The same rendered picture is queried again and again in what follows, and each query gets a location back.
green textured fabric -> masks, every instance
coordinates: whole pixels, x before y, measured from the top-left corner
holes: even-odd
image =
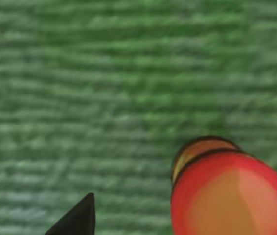
[[[98,235],[170,235],[203,134],[277,170],[277,0],[0,0],[0,235],[88,192]]]

black object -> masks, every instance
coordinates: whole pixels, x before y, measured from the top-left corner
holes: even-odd
[[[94,194],[89,193],[54,224],[45,235],[94,235],[94,232]]]

green mat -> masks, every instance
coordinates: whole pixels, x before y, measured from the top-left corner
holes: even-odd
[[[170,164],[217,134],[277,170],[277,1],[0,0],[0,235],[94,192],[97,235],[170,235]]]

red object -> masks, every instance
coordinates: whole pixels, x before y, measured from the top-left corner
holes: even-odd
[[[174,235],[277,235],[277,173],[229,143],[209,136],[179,152],[172,177]],[[180,166],[179,158],[186,159]]]

black triangular object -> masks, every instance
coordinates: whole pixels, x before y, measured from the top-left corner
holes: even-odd
[[[94,194],[89,193],[54,224],[45,235],[94,235],[94,232]]]

